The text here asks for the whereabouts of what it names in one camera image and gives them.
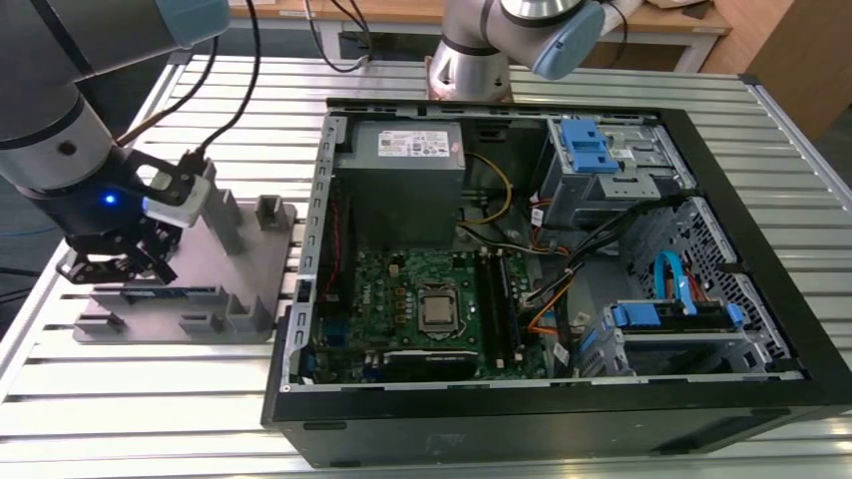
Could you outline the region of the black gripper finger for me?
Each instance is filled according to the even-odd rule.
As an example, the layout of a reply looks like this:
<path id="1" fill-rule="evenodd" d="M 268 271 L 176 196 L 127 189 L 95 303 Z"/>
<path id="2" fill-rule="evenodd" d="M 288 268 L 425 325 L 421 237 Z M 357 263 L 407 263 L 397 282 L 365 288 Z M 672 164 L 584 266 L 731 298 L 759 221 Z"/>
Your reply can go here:
<path id="1" fill-rule="evenodd" d="M 101 244 L 84 245 L 65 239 L 65 244 L 69 251 L 56 271 L 75 284 L 127 282 L 145 275 L 160 284 L 177 279 L 165 260 L 169 249 L 156 241 L 107 239 Z"/>
<path id="2" fill-rule="evenodd" d="M 169 254 L 181 240 L 184 230 L 153 219 L 143 219 L 143 250 L 147 254 Z"/>

